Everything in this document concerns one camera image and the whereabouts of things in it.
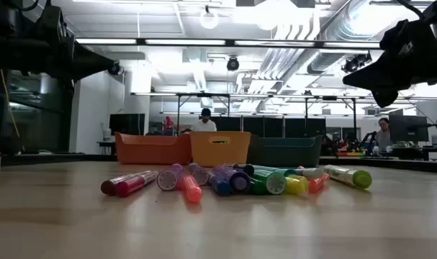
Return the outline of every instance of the dark green bin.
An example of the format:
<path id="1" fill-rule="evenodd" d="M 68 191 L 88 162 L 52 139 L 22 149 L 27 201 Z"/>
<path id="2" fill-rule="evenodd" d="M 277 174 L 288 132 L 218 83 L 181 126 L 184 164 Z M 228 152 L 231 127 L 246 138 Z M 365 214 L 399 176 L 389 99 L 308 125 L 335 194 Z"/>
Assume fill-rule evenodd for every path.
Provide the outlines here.
<path id="1" fill-rule="evenodd" d="M 322 136 L 279 138 L 252 135 L 247 163 L 273 167 L 316 167 L 321 145 Z"/>

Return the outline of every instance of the red marker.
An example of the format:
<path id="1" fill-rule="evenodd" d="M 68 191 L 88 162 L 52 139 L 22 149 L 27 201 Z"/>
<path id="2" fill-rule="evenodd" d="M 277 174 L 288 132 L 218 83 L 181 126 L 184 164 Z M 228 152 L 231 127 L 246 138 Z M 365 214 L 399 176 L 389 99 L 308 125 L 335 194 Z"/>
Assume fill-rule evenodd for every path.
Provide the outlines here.
<path id="1" fill-rule="evenodd" d="M 158 177 L 158 171 L 146 171 L 143 174 L 133 176 L 116 184 L 116 194 L 119 197 L 127 197 L 132 192 L 144 187 Z"/>
<path id="2" fill-rule="evenodd" d="M 326 181 L 328 181 L 328 179 L 330 179 L 330 176 L 327 173 L 324 173 L 323 176 L 321 178 L 316 178 L 316 179 L 310 179 L 310 193 L 311 194 L 315 194 L 317 193 L 323 186 L 324 183 Z"/>
<path id="3" fill-rule="evenodd" d="M 120 183 L 121 181 L 125 181 L 129 178 L 132 178 L 133 176 L 138 176 L 138 175 L 142 175 L 145 174 L 146 172 L 141 172 L 141 173 L 131 173 L 125 176 L 119 176 L 110 180 L 106 180 L 102 183 L 102 186 L 100 187 L 100 189 L 102 190 L 103 194 L 107 194 L 110 196 L 114 196 L 116 195 L 116 185 L 118 183 Z"/>

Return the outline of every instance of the orange bin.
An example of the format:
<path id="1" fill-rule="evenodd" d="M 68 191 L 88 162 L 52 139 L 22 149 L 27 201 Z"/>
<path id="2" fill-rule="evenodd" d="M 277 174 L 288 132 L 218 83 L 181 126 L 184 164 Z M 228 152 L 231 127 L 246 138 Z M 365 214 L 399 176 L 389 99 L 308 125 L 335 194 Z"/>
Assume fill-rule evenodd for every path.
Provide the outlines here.
<path id="1" fill-rule="evenodd" d="M 247 161 L 250 132 L 190 132 L 192 159 L 200 166 Z"/>
<path id="2" fill-rule="evenodd" d="M 137 136 L 116 132 L 117 160 L 121 164 L 187 165 L 191 162 L 188 134 L 179 137 Z"/>

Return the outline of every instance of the green marker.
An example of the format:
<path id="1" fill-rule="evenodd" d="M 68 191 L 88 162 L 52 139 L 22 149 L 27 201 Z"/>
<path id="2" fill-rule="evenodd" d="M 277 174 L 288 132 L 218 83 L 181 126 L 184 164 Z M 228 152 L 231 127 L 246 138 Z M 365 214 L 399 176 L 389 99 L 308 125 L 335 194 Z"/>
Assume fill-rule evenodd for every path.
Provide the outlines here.
<path id="1" fill-rule="evenodd" d="M 370 173 L 364 170 L 353 170 L 334 165 L 326 165 L 324 173 L 327 173 L 333 180 L 346 183 L 350 186 L 365 189 L 371 185 Z"/>
<path id="2" fill-rule="evenodd" d="M 264 182 L 250 178 L 250 194 L 253 195 L 265 195 L 268 194 L 266 190 L 266 184 Z"/>
<path id="3" fill-rule="evenodd" d="M 253 168 L 255 168 L 255 170 L 265 170 L 265 171 L 274 172 L 274 173 L 281 173 L 284 176 L 291 176 L 291 175 L 297 174 L 297 172 L 294 169 L 272 168 L 272 167 L 262 166 L 262 165 L 253 165 Z"/>
<path id="4" fill-rule="evenodd" d="M 266 190 L 273 195 L 281 194 L 285 191 L 287 181 L 281 173 L 275 173 L 265 170 L 255 170 L 252 178 L 263 182 Z"/>

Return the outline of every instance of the yellow marker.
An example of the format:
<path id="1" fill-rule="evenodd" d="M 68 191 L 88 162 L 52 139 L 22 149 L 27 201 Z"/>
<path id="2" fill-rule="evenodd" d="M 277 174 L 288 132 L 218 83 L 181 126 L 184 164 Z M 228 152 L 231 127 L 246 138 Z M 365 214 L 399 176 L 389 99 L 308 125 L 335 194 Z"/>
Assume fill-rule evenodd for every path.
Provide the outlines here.
<path id="1" fill-rule="evenodd" d="M 304 176 L 288 176 L 285 179 L 287 180 L 285 191 L 288 194 L 307 194 L 310 184 Z"/>

